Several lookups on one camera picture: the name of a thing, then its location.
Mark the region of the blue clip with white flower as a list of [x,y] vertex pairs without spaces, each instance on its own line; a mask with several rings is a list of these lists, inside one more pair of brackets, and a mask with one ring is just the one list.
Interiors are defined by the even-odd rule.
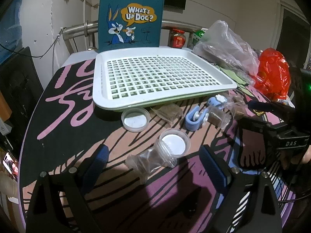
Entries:
[[215,107],[219,110],[224,109],[228,99],[224,95],[217,94],[213,97],[210,97],[207,101],[207,107]]

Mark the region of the brown cube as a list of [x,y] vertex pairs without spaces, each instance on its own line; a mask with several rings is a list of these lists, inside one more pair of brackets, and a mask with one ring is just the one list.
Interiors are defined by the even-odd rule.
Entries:
[[219,110],[217,107],[213,106],[208,108],[208,114],[208,122],[221,130],[225,130],[232,118],[229,113],[225,113],[223,110]]
[[129,155],[125,160],[125,165],[133,169],[140,178],[140,184],[145,184],[148,178],[158,169],[166,166],[166,162],[161,158],[158,151],[151,147],[137,155]]
[[247,105],[239,96],[230,96],[226,108],[230,111],[234,120],[240,120],[243,117],[248,117]]

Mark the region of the clear round plastic jar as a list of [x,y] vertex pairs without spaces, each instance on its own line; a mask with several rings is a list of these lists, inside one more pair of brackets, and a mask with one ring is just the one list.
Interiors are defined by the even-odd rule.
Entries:
[[190,149],[190,138],[179,129],[167,129],[156,140],[154,148],[164,167],[173,168],[178,158],[187,154]]

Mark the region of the clear round container lid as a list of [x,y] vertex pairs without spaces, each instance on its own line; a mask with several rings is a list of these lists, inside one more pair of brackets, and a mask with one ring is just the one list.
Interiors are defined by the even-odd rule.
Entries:
[[150,119],[149,112],[144,108],[130,108],[121,115],[124,128],[133,133],[147,129]]

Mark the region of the blue U-shaped clip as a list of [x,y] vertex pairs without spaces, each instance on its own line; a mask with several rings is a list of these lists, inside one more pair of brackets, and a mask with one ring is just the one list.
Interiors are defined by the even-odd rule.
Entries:
[[197,131],[208,122],[208,109],[200,111],[199,105],[194,107],[185,117],[185,127],[189,131]]

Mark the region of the large brown cube packet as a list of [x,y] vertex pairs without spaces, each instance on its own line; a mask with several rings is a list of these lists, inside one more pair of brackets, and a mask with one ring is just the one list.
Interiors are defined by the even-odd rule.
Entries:
[[169,124],[173,124],[176,119],[179,119],[183,116],[182,109],[174,104],[166,104],[161,106],[156,106],[151,108],[151,110],[161,119],[165,120]]

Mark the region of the red plastic bag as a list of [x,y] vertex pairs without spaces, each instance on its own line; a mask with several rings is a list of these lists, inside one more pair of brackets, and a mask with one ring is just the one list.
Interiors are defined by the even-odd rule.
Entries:
[[264,50],[259,57],[259,68],[254,88],[269,100],[286,100],[290,88],[289,65],[283,54],[273,48]]

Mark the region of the black pink printed table mat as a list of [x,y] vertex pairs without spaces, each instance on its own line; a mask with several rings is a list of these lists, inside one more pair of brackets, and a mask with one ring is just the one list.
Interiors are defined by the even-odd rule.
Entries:
[[44,192],[38,218],[26,225],[27,232],[202,232],[219,207],[222,196],[213,187],[198,156],[209,145],[230,166],[248,174],[265,167],[272,177],[277,197],[294,194],[281,181],[278,154],[268,155],[257,134],[240,131],[235,120],[225,130],[207,124],[189,131],[190,150],[174,168],[159,168],[147,183],[125,160],[152,147],[167,129],[185,131],[184,120],[168,124],[152,115],[146,130],[127,131],[121,113],[103,110],[92,100],[95,61],[84,58],[59,69],[41,95],[24,137],[19,173],[21,211],[28,213],[39,174],[58,175],[78,167],[105,144],[110,155],[91,191],[85,195],[89,211],[81,219],[72,214],[65,192],[57,200]]

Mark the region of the clear crumpled plastic bag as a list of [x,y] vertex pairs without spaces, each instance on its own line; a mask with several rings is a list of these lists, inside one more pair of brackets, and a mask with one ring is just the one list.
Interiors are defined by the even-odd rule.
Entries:
[[215,21],[195,44],[192,51],[203,58],[213,55],[250,75],[258,73],[259,59],[256,52],[233,32],[225,21]]

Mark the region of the smartphone with lit screen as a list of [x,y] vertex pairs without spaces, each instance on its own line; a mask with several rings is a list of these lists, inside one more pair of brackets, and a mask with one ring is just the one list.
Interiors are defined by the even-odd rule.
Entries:
[[18,161],[14,158],[12,153],[8,151],[3,159],[3,165],[5,169],[11,174],[13,179],[18,178]]

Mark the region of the white perforated plastic tray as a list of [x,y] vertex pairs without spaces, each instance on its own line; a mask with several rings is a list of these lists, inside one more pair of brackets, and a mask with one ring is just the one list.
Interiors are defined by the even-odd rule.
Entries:
[[186,49],[139,47],[96,56],[93,101],[104,110],[125,110],[233,90],[237,83]]

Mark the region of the green white carton box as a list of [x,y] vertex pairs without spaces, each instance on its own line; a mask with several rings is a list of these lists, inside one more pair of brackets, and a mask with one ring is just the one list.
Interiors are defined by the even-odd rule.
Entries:
[[193,49],[195,47],[195,45],[200,41],[201,37],[205,34],[207,30],[207,28],[202,28],[193,33],[190,39],[190,49]]

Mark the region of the red lidded glass jar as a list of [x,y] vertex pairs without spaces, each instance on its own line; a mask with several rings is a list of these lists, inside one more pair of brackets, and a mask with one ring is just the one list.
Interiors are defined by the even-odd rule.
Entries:
[[183,48],[186,37],[185,37],[185,31],[173,28],[170,30],[169,33],[169,40],[168,40],[168,46],[172,48]]

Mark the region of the black cabinet at left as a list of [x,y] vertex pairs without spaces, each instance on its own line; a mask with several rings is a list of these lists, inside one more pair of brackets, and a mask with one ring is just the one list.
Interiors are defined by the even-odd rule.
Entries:
[[1,64],[1,93],[12,111],[6,121],[12,130],[1,136],[1,146],[19,159],[28,123],[43,93],[29,47],[22,48],[20,55],[13,54]]

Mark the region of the teal Bugs Bunny tote bag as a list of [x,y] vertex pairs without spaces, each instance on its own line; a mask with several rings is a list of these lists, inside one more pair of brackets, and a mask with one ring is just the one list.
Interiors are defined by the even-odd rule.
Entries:
[[99,52],[159,47],[164,0],[100,0]]

